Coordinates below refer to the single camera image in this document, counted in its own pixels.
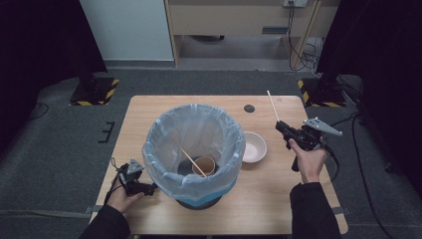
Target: yellow black warning tape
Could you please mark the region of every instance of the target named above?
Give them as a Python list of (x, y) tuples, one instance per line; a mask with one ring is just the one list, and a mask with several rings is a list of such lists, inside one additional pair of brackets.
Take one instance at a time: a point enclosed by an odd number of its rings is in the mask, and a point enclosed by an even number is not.
[[(304, 82), (298, 81), (298, 85), (299, 85), (299, 88), (301, 89), (302, 96), (304, 97), (305, 105), (309, 105), (310, 104), (309, 103), (310, 95), (307, 92), (307, 89), (305, 87)], [(336, 108), (336, 107), (345, 107), (345, 104), (339, 104), (339, 103), (318, 103), (318, 104), (315, 104), (315, 103), (313, 103), (313, 104), (311, 104), (311, 107), (333, 107), (333, 108)]]
[(108, 105), (109, 101), (111, 100), (112, 95), (114, 94), (115, 88), (117, 87), (117, 83), (119, 82), (118, 79), (114, 79), (106, 93), (106, 96), (101, 101), (75, 101), (70, 102), (69, 106), (98, 106), (98, 105)]

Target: white bowl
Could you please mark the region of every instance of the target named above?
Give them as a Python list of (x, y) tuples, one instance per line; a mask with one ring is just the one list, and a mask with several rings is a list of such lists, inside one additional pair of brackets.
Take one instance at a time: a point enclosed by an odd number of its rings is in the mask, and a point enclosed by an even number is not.
[(246, 148), (243, 155), (244, 162), (257, 162), (267, 154), (267, 144), (258, 134), (245, 131)]

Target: black curtain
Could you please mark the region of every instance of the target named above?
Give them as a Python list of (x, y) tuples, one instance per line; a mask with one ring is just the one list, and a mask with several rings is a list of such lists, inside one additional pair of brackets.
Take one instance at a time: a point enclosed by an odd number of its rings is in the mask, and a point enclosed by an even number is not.
[(0, 150), (46, 86), (106, 72), (78, 0), (0, 0)]
[(422, 197), (421, 17), (420, 0), (342, 0), (317, 71), (336, 66), (362, 78), (359, 109), (367, 126)]

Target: gray floor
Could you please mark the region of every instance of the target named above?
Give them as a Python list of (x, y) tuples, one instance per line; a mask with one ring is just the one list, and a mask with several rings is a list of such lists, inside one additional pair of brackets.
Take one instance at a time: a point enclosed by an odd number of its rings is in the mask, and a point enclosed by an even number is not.
[[(239, 41), (244, 42), (235, 50), (225, 47)], [(285, 49), (277, 38), (265, 41), (226, 38), (222, 42), (189, 39), (183, 47), (177, 69), (110, 69), (108, 74), (99, 74), (120, 79), (107, 106), (68, 106), (78, 79), (42, 90), (39, 102), (44, 105), (34, 109), (31, 115), (34, 119), (28, 120), (9, 150), (1, 155), (0, 210), (80, 213), (93, 205), (128, 102), (134, 95), (264, 95), (271, 90), (273, 95), (300, 96), (297, 81), (313, 77), (309, 68), (290, 70)], [(264, 54), (273, 50), (280, 53)], [(355, 86), (360, 83), (357, 77), (345, 78)], [(356, 108), (347, 101), (345, 108), (306, 108), (306, 111), (309, 118), (334, 123), (349, 117)], [(105, 138), (103, 130), (109, 128), (107, 121), (114, 121), (115, 128), (108, 143), (99, 143)], [(336, 128), (344, 136), (328, 137), (341, 164), (333, 185), (340, 204), (353, 212), (346, 216), (349, 230), (343, 238), (387, 238), (373, 217), (363, 188), (351, 120)], [(381, 222), (394, 238), (422, 238), (421, 200), (407, 178), (383, 170), (384, 157), (364, 125), (356, 123), (355, 135), (369, 193)], [(327, 167), (333, 173), (331, 161)], [(87, 218), (0, 216), (0, 238), (78, 238), (87, 224)]]

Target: black sleeve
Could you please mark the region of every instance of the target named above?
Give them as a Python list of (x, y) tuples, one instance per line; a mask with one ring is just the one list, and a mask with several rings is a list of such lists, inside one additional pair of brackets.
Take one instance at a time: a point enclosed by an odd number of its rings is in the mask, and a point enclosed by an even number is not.
[(80, 239), (127, 239), (129, 235), (129, 225), (124, 216), (113, 207), (105, 205)]
[(337, 220), (319, 182), (296, 185), (290, 197), (294, 239), (341, 238)]

